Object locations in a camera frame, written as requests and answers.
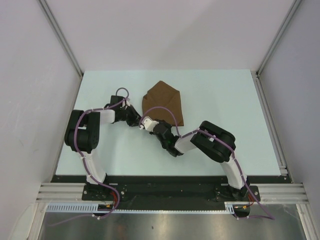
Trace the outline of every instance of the white wall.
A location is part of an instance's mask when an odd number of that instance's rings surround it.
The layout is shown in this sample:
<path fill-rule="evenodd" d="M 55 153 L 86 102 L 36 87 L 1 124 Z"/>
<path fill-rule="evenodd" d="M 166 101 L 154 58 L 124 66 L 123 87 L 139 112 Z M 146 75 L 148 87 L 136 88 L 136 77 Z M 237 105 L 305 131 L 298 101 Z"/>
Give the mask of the white wall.
<path fill-rule="evenodd" d="M 307 0 L 262 73 L 289 169 L 320 223 L 320 1 Z"/>
<path fill-rule="evenodd" d="M 48 0 L 82 70 L 256 70 L 292 2 Z"/>
<path fill-rule="evenodd" d="M 0 239 L 53 170 L 80 79 L 35 0 L 0 1 Z"/>

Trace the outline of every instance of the brown towel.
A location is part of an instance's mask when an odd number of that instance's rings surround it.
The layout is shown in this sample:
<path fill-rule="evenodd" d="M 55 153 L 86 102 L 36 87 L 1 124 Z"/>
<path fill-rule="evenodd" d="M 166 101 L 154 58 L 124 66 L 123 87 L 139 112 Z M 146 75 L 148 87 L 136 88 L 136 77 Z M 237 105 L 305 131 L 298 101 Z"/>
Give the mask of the brown towel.
<path fill-rule="evenodd" d="M 178 126 L 184 125 L 184 118 L 181 109 L 181 98 L 180 92 L 173 87 L 169 86 L 163 81 L 159 81 L 144 95 L 142 99 L 142 112 L 143 114 L 152 107 L 166 107 L 175 116 Z M 175 126 L 171 114 L 161 108 L 151 110 L 147 114 L 153 120 L 165 120 L 167 123 Z"/>

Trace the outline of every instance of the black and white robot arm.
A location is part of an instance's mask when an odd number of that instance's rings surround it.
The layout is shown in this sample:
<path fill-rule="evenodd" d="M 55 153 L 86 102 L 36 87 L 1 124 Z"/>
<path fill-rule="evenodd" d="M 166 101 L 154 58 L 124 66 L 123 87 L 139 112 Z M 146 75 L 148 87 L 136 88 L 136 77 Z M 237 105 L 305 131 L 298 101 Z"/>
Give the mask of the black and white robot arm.
<path fill-rule="evenodd" d="M 105 107 L 113 106 L 121 102 L 123 99 L 124 97 L 122 96 L 113 95 L 111 96 L 110 103 Z M 83 111 L 81 110 L 72 111 L 67 131 L 65 133 L 64 141 L 66 145 L 70 146 L 75 152 L 74 132 L 76 124 L 82 113 Z M 99 182 L 103 183 L 107 175 L 101 167 L 100 159 L 94 150 L 99 143 L 100 124 L 113 124 L 120 121 L 126 122 L 130 127 L 139 126 L 140 129 L 145 129 L 151 135 L 155 135 L 160 141 L 162 148 L 166 149 L 174 157 L 181 156 L 190 150 L 198 148 L 210 159 L 220 163 L 227 176 L 232 195 L 236 199 L 241 199 L 246 195 L 247 189 L 242 176 L 249 185 L 250 183 L 247 180 L 247 176 L 245 174 L 240 174 L 236 162 L 232 158 L 232 152 L 230 149 L 210 137 L 217 137 L 219 140 L 223 141 L 235 150 L 236 139 L 230 132 L 212 124 L 211 122 L 203 121 L 198 130 L 193 131 L 189 135 L 183 137 L 174 135 L 171 131 L 172 125 L 163 120 L 153 120 L 149 116 L 146 116 L 141 120 L 141 116 L 127 100 L 124 100 L 121 104 L 102 112 L 90 112 L 80 123 L 81 128 L 78 129 L 77 133 L 77 146 L 84 154 L 86 166 L 89 172 Z M 97 184 L 92 181 L 90 176 L 87 176 L 87 182 Z"/>

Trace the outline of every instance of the brown cloth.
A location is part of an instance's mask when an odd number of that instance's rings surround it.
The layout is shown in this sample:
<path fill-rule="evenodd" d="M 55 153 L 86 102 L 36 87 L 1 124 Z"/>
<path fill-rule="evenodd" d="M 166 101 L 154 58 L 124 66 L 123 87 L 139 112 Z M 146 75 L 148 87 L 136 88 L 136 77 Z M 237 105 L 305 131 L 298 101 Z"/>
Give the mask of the brown cloth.
<path fill-rule="evenodd" d="M 152 107 L 165 107 L 169 109 L 177 122 L 178 126 L 184 125 L 184 118 L 181 110 L 180 92 L 163 81 L 159 81 L 143 96 L 142 112 L 143 114 Z M 167 123 L 175 126 L 175 121 L 171 114 L 165 109 L 153 109 L 147 114 L 153 120 L 165 120 Z"/>

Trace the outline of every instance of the cable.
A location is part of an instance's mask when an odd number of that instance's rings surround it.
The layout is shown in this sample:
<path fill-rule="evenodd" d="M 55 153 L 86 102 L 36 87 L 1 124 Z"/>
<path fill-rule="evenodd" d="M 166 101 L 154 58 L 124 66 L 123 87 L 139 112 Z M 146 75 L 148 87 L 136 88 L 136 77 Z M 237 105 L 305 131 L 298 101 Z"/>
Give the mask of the cable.
<path fill-rule="evenodd" d="M 228 145 L 226 144 L 224 141 L 220 140 L 219 138 L 217 138 L 216 136 L 206 132 L 206 131 L 203 131 L 201 129 L 196 129 L 194 131 L 191 131 L 185 135 L 182 136 L 182 138 L 185 138 L 187 136 L 189 136 L 190 134 L 195 134 L 195 133 L 202 133 L 202 134 L 205 134 L 207 135 L 208 137 L 210 138 L 213 138 L 214 140 L 216 140 L 218 143 L 222 144 L 223 146 L 225 146 L 227 149 L 229 149 L 231 151 L 231 155 L 232 155 L 232 158 L 240 172 L 240 176 L 241 176 L 241 179 L 242 181 L 244 182 L 244 185 L 246 187 L 246 189 L 249 191 L 249 193 L 251 194 L 251 196 L 253 197 L 253 199 L 256 201 L 256 203 L 260 206 L 260 208 L 262 208 L 262 210 L 267 214 L 267 216 L 263 216 L 263 215 L 253 215 L 253 216 L 248 216 L 248 217 L 238 217 L 236 214 L 234 214 L 234 216 L 237 218 L 237 219 L 255 219 L 255 218 L 265 218 L 265 219 L 271 219 L 271 220 L 276 220 L 276 218 L 259 202 L 259 200 L 256 198 L 256 196 L 253 194 L 253 192 L 251 191 L 250 187 L 248 186 L 245 178 L 244 178 L 244 173 L 240 167 L 240 164 L 236 158 L 236 154 L 235 154 L 235 151 Z"/>
<path fill-rule="evenodd" d="M 98 180 L 96 180 L 90 173 L 89 169 L 88 169 L 88 166 L 87 166 L 87 163 L 86 163 L 86 158 L 85 158 L 85 155 L 83 154 L 82 151 L 80 151 L 80 149 L 78 148 L 78 145 L 77 145 L 77 135 L 78 135 L 78 129 L 79 129 L 79 126 L 80 126 L 80 122 L 82 121 L 82 119 L 84 118 L 84 116 L 88 113 L 91 113 L 91 112 L 98 112 L 98 111 L 103 111 L 103 110 L 108 110 L 108 109 L 111 109 L 115 106 L 118 106 L 120 105 L 122 102 L 126 101 L 128 98 L 129 98 L 129 91 L 124 88 L 124 87 L 120 87 L 116 90 L 115 94 L 117 95 L 118 91 L 119 90 L 125 90 L 126 93 L 127 93 L 127 96 L 122 99 L 120 102 L 112 105 L 112 106 L 107 106 L 107 107 L 102 107 L 102 108 L 94 108 L 94 109 L 88 109 L 86 110 L 85 112 L 82 113 L 82 115 L 79 117 L 78 119 L 78 122 L 76 123 L 76 126 L 75 126 L 75 130 L 74 130 L 74 139 L 73 139 L 73 144 L 74 144 L 74 148 L 75 150 L 80 154 L 81 158 L 82 158 L 82 163 L 83 163 L 83 166 L 84 166 L 84 169 L 86 171 L 86 173 L 88 174 L 88 176 L 90 176 L 90 178 L 96 182 L 98 185 L 101 185 L 105 188 L 108 188 L 108 189 L 111 189 L 112 191 L 114 191 L 116 193 L 116 196 L 117 196 L 117 201 L 115 203 L 115 206 L 113 207 L 113 209 L 111 209 L 108 213 L 106 213 L 105 215 L 103 216 L 98 216 L 97 219 L 104 219 L 106 218 L 107 216 L 109 216 L 114 210 L 117 209 L 118 205 L 119 205 L 119 202 L 120 202 L 120 194 L 119 192 L 112 186 L 109 186 L 109 185 L 106 185 L 102 182 L 99 182 Z M 82 218 L 82 217 L 89 217 L 89 216 L 93 216 L 93 214 L 82 214 L 82 215 L 78 215 L 78 216 L 74 216 L 74 217 L 71 217 L 69 219 L 66 219 L 66 220 L 63 220 L 63 221 L 60 221 L 60 222 L 56 222 L 56 223 L 53 223 L 53 224 L 49 224 L 48 226 L 50 227 L 54 227 L 54 226 L 57 226 L 57 225 L 60 225 L 60 224 L 63 224 L 63 223 L 67 223 L 69 221 L 72 221 L 74 219 L 77 219 L 77 218 Z"/>
<path fill-rule="evenodd" d="M 145 116 L 147 115 L 147 113 L 149 113 L 150 111 L 152 111 L 154 109 L 164 109 L 164 110 L 168 111 L 171 114 L 171 116 L 172 116 L 172 118 L 174 120 L 176 133 L 179 136 L 179 138 L 182 138 L 182 136 L 179 133 L 178 123 L 177 123 L 177 119 L 175 118 L 175 115 L 172 113 L 172 111 L 170 111 L 168 108 L 166 108 L 164 106 L 154 106 L 154 107 L 151 107 L 150 109 L 148 109 L 147 111 L 145 111 L 145 113 L 142 115 L 142 117 L 140 119 L 139 126 L 142 124 L 142 121 L 145 118 Z"/>

